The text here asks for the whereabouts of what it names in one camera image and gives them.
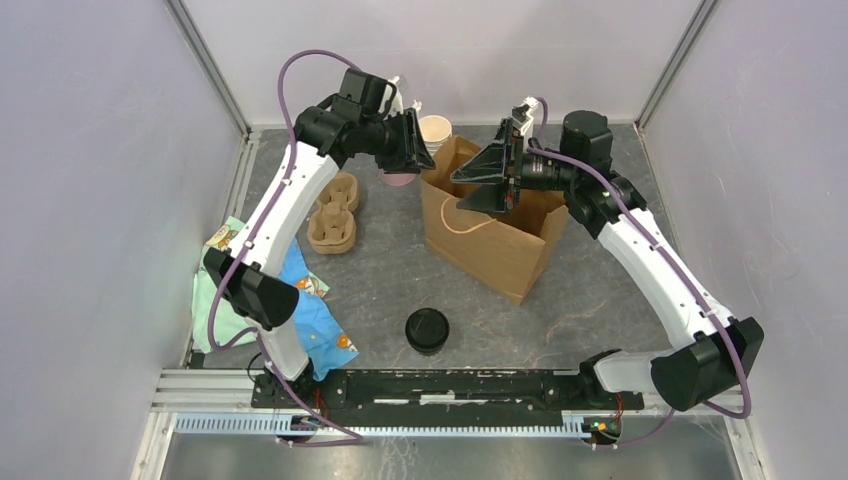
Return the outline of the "brown paper takeout bag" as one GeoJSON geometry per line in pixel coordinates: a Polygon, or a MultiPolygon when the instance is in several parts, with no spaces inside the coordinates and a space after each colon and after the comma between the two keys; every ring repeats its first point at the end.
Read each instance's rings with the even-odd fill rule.
{"type": "Polygon", "coordinates": [[[454,135],[435,153],[436,168],[421,175],[427,246],[470,276],[521,304],[552,257],[569,219],[557,192],[524,190],[507,214],[462,210],[474,185],[455,185],[450,174],[481,148],[454,135]]]}

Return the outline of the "brown cardboard cup carriers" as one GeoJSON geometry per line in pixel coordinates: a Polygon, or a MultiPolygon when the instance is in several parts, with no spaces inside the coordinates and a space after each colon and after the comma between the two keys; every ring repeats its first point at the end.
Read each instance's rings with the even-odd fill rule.
{"type": "Polygon", "coordinates": [[[321,191],[307,230],[315,252],[338,255],[352,249],[357,236],[354,212],[360,199],[358,179],[346,172],[339,172],[321,191]]]}

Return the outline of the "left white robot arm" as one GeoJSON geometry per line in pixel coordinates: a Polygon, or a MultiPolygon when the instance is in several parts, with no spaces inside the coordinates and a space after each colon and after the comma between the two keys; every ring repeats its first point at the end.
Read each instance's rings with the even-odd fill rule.
{"type": "Polygon", "coordinates": [[[357,155],[372,156],[387,174],[435,167],[420,131],[422,104],[405,101],[402,92],[395,78],[348,69],[337,93],[296,117],[280,168],[244,228],[225,250],[204,255],[219,298],[255,331],[279,376],[275,392],[290,407],[306,405],[314,394],[294,320],[300,293],[279,278],[307,214],[357,155]]]}

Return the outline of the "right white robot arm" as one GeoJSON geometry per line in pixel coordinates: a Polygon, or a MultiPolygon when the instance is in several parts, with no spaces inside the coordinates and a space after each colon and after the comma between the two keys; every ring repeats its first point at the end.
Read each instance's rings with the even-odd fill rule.
{"type": "Polygon", "coordinates": [[[559,192],[572,218],[623,266],[655,311],[669,349],[611,351],[586,362],[577,382],[580,400],[602,408],[619,392],[653,393],[675,411],[716,407],[716,397],[739,388],[751,414],[748,377],[764,340],[754,318],[737,318],[711,295],[663,236],[644,197],[612,166],[613,133],[605,116],[567,114],[557,149],[543,147],[515,118],[500,123],[493,140],[459,166],[455,184],[472,192],[464,210],[502,214],[524,191],[559,192]]]}

